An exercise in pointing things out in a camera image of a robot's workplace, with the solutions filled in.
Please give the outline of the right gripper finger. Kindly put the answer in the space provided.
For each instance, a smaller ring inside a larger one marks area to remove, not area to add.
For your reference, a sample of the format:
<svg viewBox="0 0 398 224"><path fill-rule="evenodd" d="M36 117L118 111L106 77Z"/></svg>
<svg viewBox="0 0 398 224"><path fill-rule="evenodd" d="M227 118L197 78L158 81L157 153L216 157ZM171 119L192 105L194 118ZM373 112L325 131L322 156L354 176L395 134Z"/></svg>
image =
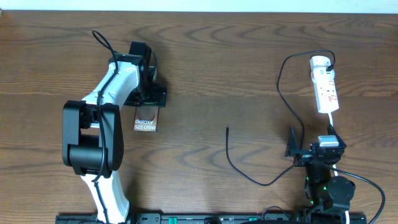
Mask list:
<svg viewBox="0 0 398 224"><path fill-rule="evenodd" d="M331 124L328 125L328 135L334 136L339 146L346 146L345 142L340 138L340 136L337 134L337 132L335 131L334 127Z"/></svg>
<svg viewBox="0 0 398 224"><path fill-rule="evenodd" d="M294 128L291 126L289 130L289 137L287 141L287 146L286 146L286 152L295 152L296 150L299 149L299 146L297 144L296 136L294 133Z"/></svg>

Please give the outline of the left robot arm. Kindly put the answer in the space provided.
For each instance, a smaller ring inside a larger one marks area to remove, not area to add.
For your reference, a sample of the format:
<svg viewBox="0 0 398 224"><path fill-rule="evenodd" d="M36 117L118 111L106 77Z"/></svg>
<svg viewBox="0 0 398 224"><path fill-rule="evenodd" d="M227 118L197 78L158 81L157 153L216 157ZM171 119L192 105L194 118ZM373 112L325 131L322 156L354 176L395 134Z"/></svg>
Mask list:
<svg viewBox="0 0 398 224"><path fill-rule="evenodd" d="M114 54L106 75L81 100L69 100L62 114L62 160L89 188L97 207L94 222L124 223L130 203L119 168L124 156L121 110L134 107L133 130L154 133L166 90L155 83L152 54Z"/></svg>

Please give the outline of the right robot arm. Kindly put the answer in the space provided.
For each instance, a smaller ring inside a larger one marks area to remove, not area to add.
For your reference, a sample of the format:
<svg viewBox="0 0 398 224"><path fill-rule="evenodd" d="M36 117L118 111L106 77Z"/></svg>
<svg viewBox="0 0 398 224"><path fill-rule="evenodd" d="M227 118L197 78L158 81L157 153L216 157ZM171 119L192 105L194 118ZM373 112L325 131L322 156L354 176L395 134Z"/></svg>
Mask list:
<svg viewBox="0 0 398 224"><path fill-rule="evenodd" d="M286 157L294 158L295 167L306 170L305 195L311 207L297 213L296 219L307 223L347 223L346 212L354 196L355 184L342 175L332 175L332 168L340 161L346 144L333 126L328 134L319 136L309 149L300 149L294 130L289 131Z"/></svg>

